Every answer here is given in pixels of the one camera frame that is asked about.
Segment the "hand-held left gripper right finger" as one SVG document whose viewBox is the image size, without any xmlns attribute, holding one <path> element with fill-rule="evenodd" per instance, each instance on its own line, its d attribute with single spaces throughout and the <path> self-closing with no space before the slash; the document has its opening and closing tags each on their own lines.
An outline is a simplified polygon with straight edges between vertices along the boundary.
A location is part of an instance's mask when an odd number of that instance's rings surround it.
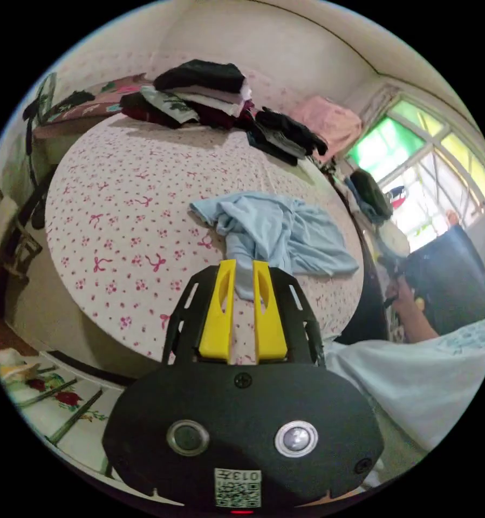
<svg viewBox="0 0 485 518">
<path fill-rule="evenodd" d="M 285 340 L 269 266 L 253 261 L 255 361 L 283 361 L 287 355 Z"/>
</svg>

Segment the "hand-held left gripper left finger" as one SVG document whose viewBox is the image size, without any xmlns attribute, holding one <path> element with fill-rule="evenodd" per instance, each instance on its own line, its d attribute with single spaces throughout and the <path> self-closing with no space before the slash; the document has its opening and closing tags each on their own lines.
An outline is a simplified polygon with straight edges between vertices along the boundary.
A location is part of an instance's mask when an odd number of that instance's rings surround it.
<svg viewBox="0 0 485 518">
<path fill-rule="evenodd" d="M 199 343 L 198 352 L 203 359 L 224 363 L 230 361 L 235 275 L 235 260 L 223 260 L 219 263 Z"/>
</svg>

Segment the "person's right hand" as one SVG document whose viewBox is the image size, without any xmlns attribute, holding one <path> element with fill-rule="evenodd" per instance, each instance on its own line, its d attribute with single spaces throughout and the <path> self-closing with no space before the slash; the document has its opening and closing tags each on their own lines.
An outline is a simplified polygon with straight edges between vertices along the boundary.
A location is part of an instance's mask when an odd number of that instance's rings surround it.
<svg viewBox="0 0 485 518">
<path fill-rule="evenodd" d="M 414 303 L 414 297 L 404 275 L 390 281 L 386 289 L 386 299 L 399 315 L 409 313 Z"/>
</svg>

